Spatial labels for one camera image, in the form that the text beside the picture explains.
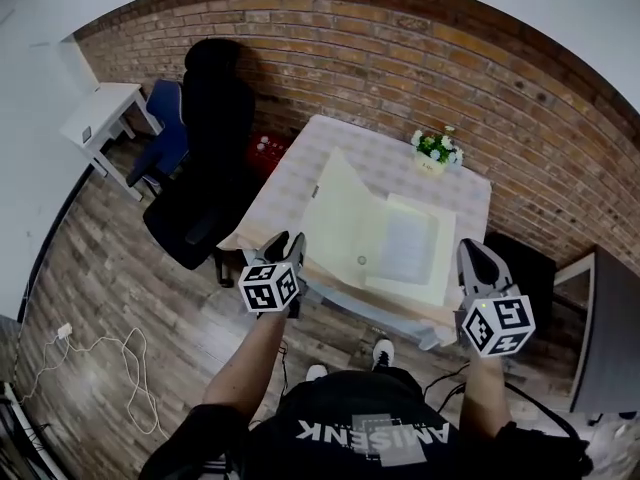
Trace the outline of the person's right forearm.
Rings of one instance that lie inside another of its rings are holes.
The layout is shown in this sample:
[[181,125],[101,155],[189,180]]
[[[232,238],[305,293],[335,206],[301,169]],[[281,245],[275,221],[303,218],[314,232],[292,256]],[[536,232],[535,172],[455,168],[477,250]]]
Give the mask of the person's right forearm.
[[511,420],[501,358],[482,358],[473,352],[460,413],[460,434],[470,440],[492,439]]

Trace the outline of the cream folder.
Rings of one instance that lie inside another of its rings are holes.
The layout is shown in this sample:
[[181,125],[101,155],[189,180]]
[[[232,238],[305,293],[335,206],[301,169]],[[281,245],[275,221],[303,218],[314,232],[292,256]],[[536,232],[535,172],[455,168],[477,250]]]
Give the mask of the cream folder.
[[[428,283],[392,281],[377,276],[388,214],[406,209],[437,219],[437,236]],[[356,289],[387,297],[442,306],[445,302],[456,225],[450,210],[390,194],[373,194],[335,148],[307,205],[300,230],[306,238],[306,257],[339,281]]]

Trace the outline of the blue chair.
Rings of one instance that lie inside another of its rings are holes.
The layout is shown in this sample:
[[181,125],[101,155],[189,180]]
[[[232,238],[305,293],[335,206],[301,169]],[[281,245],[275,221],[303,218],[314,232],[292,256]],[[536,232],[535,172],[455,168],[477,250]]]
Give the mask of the blue chair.
[[126,177],[129,187],[150,177],[161,184],[188,154],[187,130],[182,120],[182,89],[176,81],[158,79],[149,95],[146,110],[161,126],[159,134],[135,160]]

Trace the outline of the pale checked tablecloth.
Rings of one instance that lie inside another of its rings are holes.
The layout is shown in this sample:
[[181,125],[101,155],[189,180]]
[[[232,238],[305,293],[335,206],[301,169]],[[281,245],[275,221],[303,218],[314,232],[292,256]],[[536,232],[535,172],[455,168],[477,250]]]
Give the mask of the pale checked tablecloth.
[[310,295],[426,350],[457,339],[456,250],[484,238],[490,197],[470,169],[430,175],[410,144],[315,115],[220,246],[255,262],[273,236],[303,234]]

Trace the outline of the dark desk with white frame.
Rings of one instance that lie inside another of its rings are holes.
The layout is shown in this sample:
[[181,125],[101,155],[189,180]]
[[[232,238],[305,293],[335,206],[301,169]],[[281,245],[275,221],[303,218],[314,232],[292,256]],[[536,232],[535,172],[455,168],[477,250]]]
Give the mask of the dark desk with white frame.
[[554,285],[584,273],[589,296],[570,410],[640,413],[640,276],[596,246],[557,271]]

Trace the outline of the red box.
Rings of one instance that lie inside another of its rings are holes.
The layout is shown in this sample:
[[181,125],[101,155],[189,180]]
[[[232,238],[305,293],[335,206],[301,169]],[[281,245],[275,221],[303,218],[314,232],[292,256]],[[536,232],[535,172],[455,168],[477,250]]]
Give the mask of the red box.
[[255,132],[246,152],[247,163],[257,175],[267,179],[292,143],[293,140],[288,137]]

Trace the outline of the black floor stand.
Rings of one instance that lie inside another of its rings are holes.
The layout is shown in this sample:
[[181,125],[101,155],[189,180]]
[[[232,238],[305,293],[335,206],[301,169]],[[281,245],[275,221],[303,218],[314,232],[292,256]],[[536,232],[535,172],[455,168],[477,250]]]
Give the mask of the black floor stand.
[[56,480],[0,383],[0,480]]

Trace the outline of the white potted flower plant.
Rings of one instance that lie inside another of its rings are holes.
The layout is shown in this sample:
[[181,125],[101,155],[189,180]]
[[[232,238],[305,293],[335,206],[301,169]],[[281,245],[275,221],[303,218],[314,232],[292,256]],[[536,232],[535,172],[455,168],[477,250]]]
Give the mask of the white potted flower plant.
[[448,167],[462,165],[464,153],[453,140],[455,131],[453,126],[446,125],[438,133],[421,130],[413,133],[410,144],[414,148],[414,162],[425,174],[439,176]]

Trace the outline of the person's right shoe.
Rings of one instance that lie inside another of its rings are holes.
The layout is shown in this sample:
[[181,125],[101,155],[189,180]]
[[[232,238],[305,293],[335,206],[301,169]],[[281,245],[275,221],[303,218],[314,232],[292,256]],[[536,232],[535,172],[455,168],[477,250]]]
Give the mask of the person's right shoe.
[[394,363],[394,356],[395,347],[393,342],[386,338],[379,339],[375,343],[372,351],[372,370],[377,371],[382,368],[392,367]]

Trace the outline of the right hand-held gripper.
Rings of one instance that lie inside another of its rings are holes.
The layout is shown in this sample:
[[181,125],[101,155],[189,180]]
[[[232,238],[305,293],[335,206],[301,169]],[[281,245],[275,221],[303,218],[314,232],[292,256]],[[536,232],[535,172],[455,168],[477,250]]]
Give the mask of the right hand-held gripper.
[[513,285],[506,262],[486,245],[464,238],[457,249],[457,267],[464,301],[473,302],[461,324],[471,346],[480,357],[518,352],[535,331],[529,297],[488,298]]

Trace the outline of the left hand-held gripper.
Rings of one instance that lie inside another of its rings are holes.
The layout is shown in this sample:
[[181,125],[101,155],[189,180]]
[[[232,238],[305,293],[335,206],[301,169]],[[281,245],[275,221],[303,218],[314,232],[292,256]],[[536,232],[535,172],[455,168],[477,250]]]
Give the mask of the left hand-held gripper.
[[238,286],[248,312],[299,316],[301,290],[296,273],[304,264],[306,238],[303,232],[298,233],[289,250],[289,262],[281,262],[288,241],[288,231],[273,236],[256,252],[255,259],[262,264],[242,270]]

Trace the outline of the person's left forearm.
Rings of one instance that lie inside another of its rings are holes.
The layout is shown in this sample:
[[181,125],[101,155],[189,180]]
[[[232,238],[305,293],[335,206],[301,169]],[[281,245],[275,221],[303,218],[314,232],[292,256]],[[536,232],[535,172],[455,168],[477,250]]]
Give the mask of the person's left forearm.
[[266,313],[207,386],[203,403],[231,407],[251,421],[270,383],[287,316]]

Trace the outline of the small white table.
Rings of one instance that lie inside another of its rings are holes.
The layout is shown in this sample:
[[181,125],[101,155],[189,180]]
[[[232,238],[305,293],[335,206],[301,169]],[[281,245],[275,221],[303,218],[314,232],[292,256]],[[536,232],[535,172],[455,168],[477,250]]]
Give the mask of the small white table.
[[[139,202],[143,196],[134,187],[127,185],[125,177],[101,152],[101,148],[109,140],[118,137],[117,130],[123,131],[130,139],[135,137],[124,119],[124,113],[132,105],[138,107],[153,133],[158,135],[161,126],[146,110],[146,99],[141,93],[141,85],[112,82],[100,83],[94,92],[85,96],[62,125],[60,133],[83,153],[102,177],[110,177]],[[92,138],[83,144],[81,134],[87,126],[92,128]]]

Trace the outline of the black case with yellow label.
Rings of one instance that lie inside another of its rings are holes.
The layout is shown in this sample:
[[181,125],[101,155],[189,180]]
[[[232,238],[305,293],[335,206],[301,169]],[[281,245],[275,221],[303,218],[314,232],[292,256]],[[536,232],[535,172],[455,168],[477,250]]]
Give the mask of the black case with yellow label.
[[551,320],[555,261],[496,231],[486,235],[484,244],[506,262],[520,292],[530,299],[537,329],[544,330]]

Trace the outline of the person's black t-shirt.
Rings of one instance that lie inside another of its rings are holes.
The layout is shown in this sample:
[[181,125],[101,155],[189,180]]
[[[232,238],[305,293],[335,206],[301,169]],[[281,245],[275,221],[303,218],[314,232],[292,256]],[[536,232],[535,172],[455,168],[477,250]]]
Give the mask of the person's black t-shirt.
[[380,371],[302,382],[251,427],[230,406],[194,407],[139,480],[581,480],[586,442],[503,427],[473,441],[429,407],[419,388]]

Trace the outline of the black office chair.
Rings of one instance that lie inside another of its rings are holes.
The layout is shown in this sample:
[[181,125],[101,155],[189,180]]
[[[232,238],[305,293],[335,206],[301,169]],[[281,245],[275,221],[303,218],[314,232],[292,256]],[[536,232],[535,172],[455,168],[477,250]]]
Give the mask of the black office chair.
[[212,258],[217,281],[219,243],[240,223],[260,185],[246,163],[255,114],[251,87],[236,73],[240,43],[228,38],[197,42],[185,56],[183,122],[188,154],[181,172],[162,183],[143,221],[164,251],[194,270]]

